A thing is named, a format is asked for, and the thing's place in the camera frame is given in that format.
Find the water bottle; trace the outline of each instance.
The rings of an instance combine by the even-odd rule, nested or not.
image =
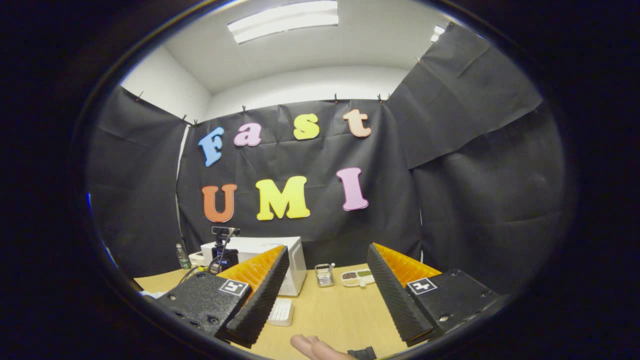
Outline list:
[[[183,269],[190,269],[191,262],[189,261],[189,256],[187,256],[187,253],[182,248],[182,245],[175,244],[175,253],[178,255],[178,261],[180,261],[180,266]]]

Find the fluorescent light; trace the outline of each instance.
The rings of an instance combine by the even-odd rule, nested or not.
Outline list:
[[[337,24],[337,1],[310,1],[268,9],[227,26],[240,44],[281,31]]]

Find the wooden table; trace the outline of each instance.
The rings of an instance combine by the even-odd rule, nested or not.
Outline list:
[[[348,288],[340,282],[341,273],[367,267],[364,264],[334,268],[336,283],[327,288],[320,288],[314,271],[307,270],[300,294],[283,297],[293,303],[291,326],[275,326],[267,322],[251,349],[237,347],[272,359],[308,360],[289,343],[291,336],[302,334],[316,335],[341,352],[371,346],[378,358],[407,350],[377,285]],[[186,272],[180,269],[135,280],[149,292],[169,291]]]

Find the human hand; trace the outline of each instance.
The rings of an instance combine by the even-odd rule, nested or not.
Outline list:
[[[311,360],[356,360],[351,355],[334,350],[317,336],[291,336],[291,346]]]

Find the white ceiling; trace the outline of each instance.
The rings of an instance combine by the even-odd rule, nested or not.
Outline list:
[[[249,0],[202,17],[164,47],[215,95],[280,72],[325,66],[411,69],[444,14],[412,0],[339,0],[339,25],[296,29],[238,45],[227,24],[300,0]]]

